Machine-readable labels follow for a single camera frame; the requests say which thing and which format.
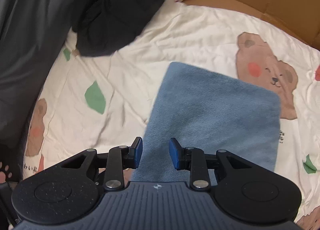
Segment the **light blue denim jeans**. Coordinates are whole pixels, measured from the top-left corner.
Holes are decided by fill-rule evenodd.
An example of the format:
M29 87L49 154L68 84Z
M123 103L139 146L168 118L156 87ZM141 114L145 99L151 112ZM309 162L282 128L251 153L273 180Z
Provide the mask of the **light blue denim jeans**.
M274 170L280 99L265 88L199 67L172 62L163 78L143 137L132 181L188 181L169 155L169 141L214 154L225 149Z

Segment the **black cat paw glove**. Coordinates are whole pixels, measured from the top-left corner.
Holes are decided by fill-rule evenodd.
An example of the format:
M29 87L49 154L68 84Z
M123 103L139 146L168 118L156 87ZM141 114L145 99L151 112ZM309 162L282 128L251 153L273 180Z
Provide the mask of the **black cat paw glove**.
M1 144L1 183L19 182L22 178L23 151L16 146L10 148Z

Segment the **cream bear print bedsheet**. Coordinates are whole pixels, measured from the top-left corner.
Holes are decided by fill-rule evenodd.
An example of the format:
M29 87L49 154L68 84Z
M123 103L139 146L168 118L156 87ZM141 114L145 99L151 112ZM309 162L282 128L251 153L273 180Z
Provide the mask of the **cream bear print bedsheet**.
M144 137L172 62L274 92L280 131L274 172L302 193L297 224L319 229L319 51L255 17L165 0L128 46L81 56L69 32L34 107L23 158L27 178L94 148Z

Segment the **dark grey duvet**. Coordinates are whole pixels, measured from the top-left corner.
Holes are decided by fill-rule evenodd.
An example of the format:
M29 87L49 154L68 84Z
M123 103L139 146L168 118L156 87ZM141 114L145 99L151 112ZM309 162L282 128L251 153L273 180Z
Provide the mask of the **dark grey duvet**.
M1 144L20 141L71 28L74 0L1 0Z

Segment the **black garment pile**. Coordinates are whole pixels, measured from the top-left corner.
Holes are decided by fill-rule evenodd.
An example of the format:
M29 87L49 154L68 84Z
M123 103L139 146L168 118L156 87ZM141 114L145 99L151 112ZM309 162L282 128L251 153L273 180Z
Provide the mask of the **black garment pile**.
M110 55L141 34L165 0L75 0L72 30L83 56Z

